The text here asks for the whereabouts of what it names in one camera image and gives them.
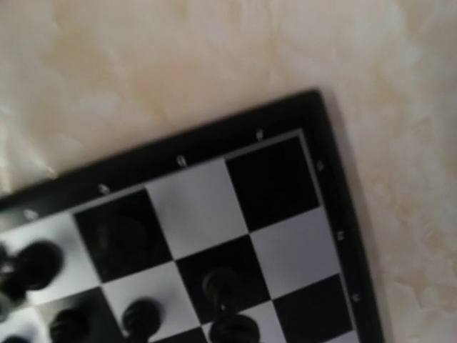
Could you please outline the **black chess piece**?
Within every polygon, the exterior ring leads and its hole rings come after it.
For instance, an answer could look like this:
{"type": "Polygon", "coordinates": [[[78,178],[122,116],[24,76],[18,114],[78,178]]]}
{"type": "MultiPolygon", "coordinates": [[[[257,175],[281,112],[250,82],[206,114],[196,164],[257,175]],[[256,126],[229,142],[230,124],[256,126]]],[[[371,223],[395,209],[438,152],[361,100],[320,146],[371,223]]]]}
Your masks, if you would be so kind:
{"type": "Polygon", "coordinates": [[[63,265],[62,249],[50,241],[33,242],[14,256],[1,247],[1,316],[21,305],[28,292],[48,287],[63,265]]]}
{"type": "Polygon", "coordinates": [[[161,327],[160,304],[154,299],[137,299],[124,310],[121,323],[127,342],[148,342],[161,327]]]}
{"type": "Polygon", "coordinates": [[[256,321],[239,314],[241,279],[232,269],[212,269],[202,281],[206,298],[215,310],[215,320],[209,330],[211,342],[260,342],[256,321]]]}
{"type": "Polygon", "coordinates": [[[55,343],[85,342],[89,332],[89,321],[78,309],[60,311],[49,325],[49,336],[55,343]]]}

